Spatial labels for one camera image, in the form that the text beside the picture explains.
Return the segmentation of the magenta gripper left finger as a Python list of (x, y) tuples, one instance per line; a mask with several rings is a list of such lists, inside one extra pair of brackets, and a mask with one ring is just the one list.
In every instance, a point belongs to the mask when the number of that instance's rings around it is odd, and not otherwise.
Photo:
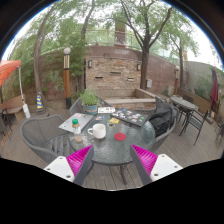
[(69, 155), (66, 160), (74, 174), (74, 183), (82, 186), (94, 156), (94, 147), (89, 145)]

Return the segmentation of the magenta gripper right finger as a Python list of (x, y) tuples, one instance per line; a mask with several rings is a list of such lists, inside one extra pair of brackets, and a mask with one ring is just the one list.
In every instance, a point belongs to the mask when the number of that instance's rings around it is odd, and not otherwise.
[(130, 155), (135, 163), (143, 185), (152, 182), (150, 175), (155, 166), (158, 156), (137, 145), (130, 146)]

